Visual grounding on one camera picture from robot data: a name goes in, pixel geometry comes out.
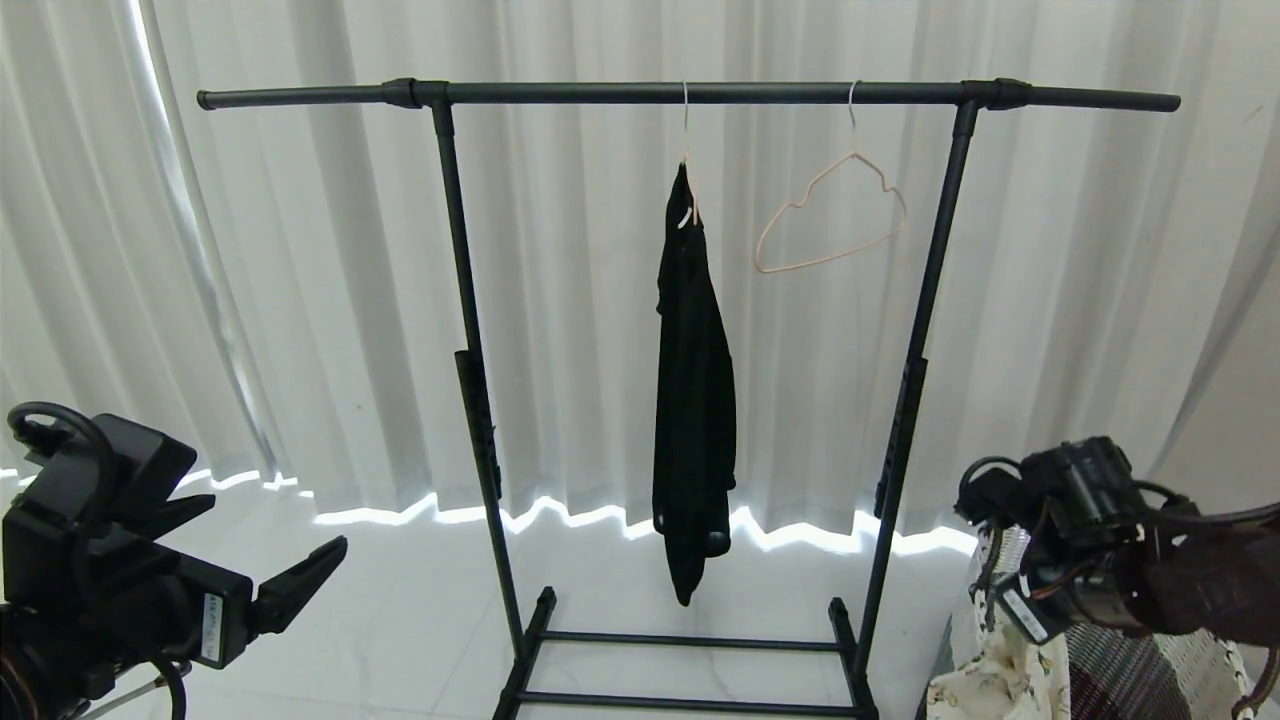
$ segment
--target black clothing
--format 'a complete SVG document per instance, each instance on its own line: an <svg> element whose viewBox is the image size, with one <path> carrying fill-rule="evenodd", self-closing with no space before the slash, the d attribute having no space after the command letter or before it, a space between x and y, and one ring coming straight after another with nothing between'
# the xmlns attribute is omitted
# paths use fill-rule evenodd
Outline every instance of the black clothing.
<svg viewBox="0 0 1280 720"><path fill-rule="evenodd" d="M728 491L736 486L733 363L707 266L707 234L691 217L692 191L680 165L667 201L667 241L658 270L658 413L653 525L667 546L676 598L687 606L708 557L728 552Z"/></svg>

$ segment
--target tiled floor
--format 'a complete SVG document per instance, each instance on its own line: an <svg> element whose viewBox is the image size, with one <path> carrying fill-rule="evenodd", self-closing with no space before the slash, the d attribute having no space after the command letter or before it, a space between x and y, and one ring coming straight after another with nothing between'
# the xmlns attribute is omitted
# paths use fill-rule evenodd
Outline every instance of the tiled floor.
<svg viewBox="0 0 1280 720"><path fill-rule="evenodd" d="M188 717L493 714L511 647L483 521L442 524L425 512L401 527L320 527L297 488L255 486L219 492L218 507L168 544L257 580L338 533L349 538L351 550L288 633L259 639L223 671L197 666L187 679ZM735 536L733 550L708 564L686 609L675 600L657 536L626 539L616 520L571 529L545 512L509 541L524 620L541 587L552 584L559 598L552 626L559 629L829 641L827 603L844 597L856 632L870 565L865 551L835 555L788 544L765 552L745 534ZM911 717L966 564L966 556L947 548L893 557L870 673L887 720ZM122 685L150 676L136 670ZM531 689L847 702L833 655L760 651L549 644ZM168 707L163 693L152 693L108 717L163 719ZM529 706L520 716L658 715Z"/></svg>

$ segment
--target clothes hanger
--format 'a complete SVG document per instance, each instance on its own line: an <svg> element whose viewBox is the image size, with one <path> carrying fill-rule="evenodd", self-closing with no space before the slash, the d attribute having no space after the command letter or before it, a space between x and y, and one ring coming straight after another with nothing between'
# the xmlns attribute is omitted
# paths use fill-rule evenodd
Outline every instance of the clothes hanger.
<svg viewBox="0 0 1280 720"><path fill-rule="evenodd" d="M685 156L680 160L680 164L685 167L685 178L689 179L689 83L680 81L680 85L685 86ZM694 220L698 224L698 193L694 192L694 181L689 179L689 196L692 197L694 204L685 213L685 217L680 219L676 224L677 228L684 228L689 224L689 220Z"/></svg>
<svg viewBox="0 0 1280 720"><path fill-rule="evenodd" d="M902 199L902 193L897 190L896 186L888 184L888 178L884 176L884 170L879 169L879 167L876 163L868 160L865 156L863 156L858 151L858 118L854 117L854 88L855 87L858 87L856 82L849 86L849 122L852 124L852 128L854 128L854 149L847 155L845 155L844 158L836 160L829 168L827 168L826 170L823 170L823 172L818 173L817 176L814 176L814 178L812 181L809 181L809 186L805 187L805 190L804 190L804 197L801 197L799 202L795 201L795 200L792 200L792 201L787 202L786 205L783 205L782 208L778 208L778 211L773 214L773 218L769 220L769 224L764 225L764 232L760 233L760 240L758 240L755 242L755 269L758 272L760 272L760 273L782 273L782 272L786 272L786 270L797 270L800 268L810 268L813 265L820 265L823 263L829 263L831 260L836 260L836 259L844 258L846 255L852 255L854 252L858 252L860 250L867 250L868 247L872 247L873 245L881 243L881 242L883 242L883 241L886 241L886 240L896 236L897 233L902 232L902 228L906 225L906 200ZM823 178L826 178L827 176L829 176L831 173L833 173L836 170L836 168L844 165L849 160L858 160L859 163L861 163L864 165L867 165L868 168L870 168L879 177L879 179L881 179L881 192L892 192L893 196L897 197L897 204L902 208L902 218L901 218L901 220L899 220L897 225L893 229L888 231L887 233L882 234L881 237L877 237L876 240L873 240L870 242L864 242L863 245L859 245L856 247L851 247L849 250L841 250L840 252L836 252L836 254L832 254L832 255L827 255L826 258L818 258L817 260L805 260L804 263L795 263L792 265L780 265L777 268L765 268L764 263L760 260L760 251L764 250L764 238L768 237L769 231L773 229L773 225L774 225L774 223L778 222L778 218L781 218L782 214L786 213L787 209L790 209L790 208L795 208L795 209L804 208L805 202L809 201L809 195L813 192L814 186L818 184L819 182L822 182Z"/></svg>

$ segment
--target label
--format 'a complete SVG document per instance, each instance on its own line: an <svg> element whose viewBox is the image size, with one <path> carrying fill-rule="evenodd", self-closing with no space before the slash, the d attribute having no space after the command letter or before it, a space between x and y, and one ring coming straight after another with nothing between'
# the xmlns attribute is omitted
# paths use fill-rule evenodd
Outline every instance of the label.
<svg viewBox="0 0 1280 720"><path fill-rule="evenodd" d="M200 621L200 656L210 662L223 659L223 598L205 593L205 614Z"/></svg>
<svg viewBox="0 0 1280 720"><path fill-rule="evenodd" d="M1018 616L1023 628L1027 629L1027 633L1036 642L1042 643L1048 639L1048 633L1044 630L1044 625L1041 625L1039 619L1036 618L1032 609L1027 607L1027 603L1023 602L1023 596L1018 594L1018 592L1012 588L1005 591L1005 605L1007 605L1014 615Z"/></svg>

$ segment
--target black garment rack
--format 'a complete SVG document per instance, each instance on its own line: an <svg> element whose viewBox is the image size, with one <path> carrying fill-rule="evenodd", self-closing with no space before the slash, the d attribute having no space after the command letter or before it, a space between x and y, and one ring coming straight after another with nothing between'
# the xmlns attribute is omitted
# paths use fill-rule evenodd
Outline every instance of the black garment rack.
<svg viewBox="0 0 1280 720"><path fill-rule="evenodd" d="M1027 105L1059 108L1097 108L1112 110L1140 110L1171 113L1181 102L1176 95L1148 92L1120 92L1066 87L1033 87L1016 79L963 82L858 82L852 102L864 105L955 105L955 129L951 133L951 154L942 178L942 196L933 223L933 237L924 263L924 279L911 323L906 361L899 386L897 406L890 428L884 468L876 488L876 516L881 519L879 536L872 562L872 575L863 606L861 642L854 641L849 612L844 601L832 598L827 615L835 632L835 642L801 642L781 639L705 638L677 635L646 635L622 633L579 633L548 629L556 609L556 591L543 588L526 628L521 628L516 605L516 587L512 580L507 538L498 514L500 474L494 445L494 425L489 406L488 379L484 354L480 346L480 320L476 311L475 279L471 273L471 251L462 211L462 181L458 177L458 155L453 142L453 105L458 104L643 104L643 105L717 105L717 104L772 104L772 105L845 105L850 101L850 83L846 82L465 82L420 81L399 78L381 85L340 87L294 87L275 90L237 90L210 92L201 90L196 100L205 110L218 108L250 108L264 105L335 105L385 102L398 108L429 109L435 119L435 135L440 150L444 174L444 196L453 236L453 256L457 265L458 290L462 297L462 322L466 327L467 347L456 354L458 380L466 409L471 445L475 451L476 471L484 497L485 519L493 541L498 583L507 614L507 626L515 651L515 662L507 684L502 689L494 720L513 719L522 703L549 703L563 706L631 707L652 710L687 710L701 712L735 712L754 715L791 715L810 717L879 717L867 682L872 635L884 592L890 546L893 525L902 497L902 480L915 434L915 420L924 387L927 359L924 338L933 314L933 302L942 275L951 222L960 195L969 140L973 137L979 110L1012 110ZM851 705L785 705L765 702L737 702L712 700L685 700L667 697L627 697L584 693L552 693L529 689L534 662L544 642L614 643L639 646L678 646L733 650L772 650L799 652L835 652L844 665L849 683Z"/></svg>

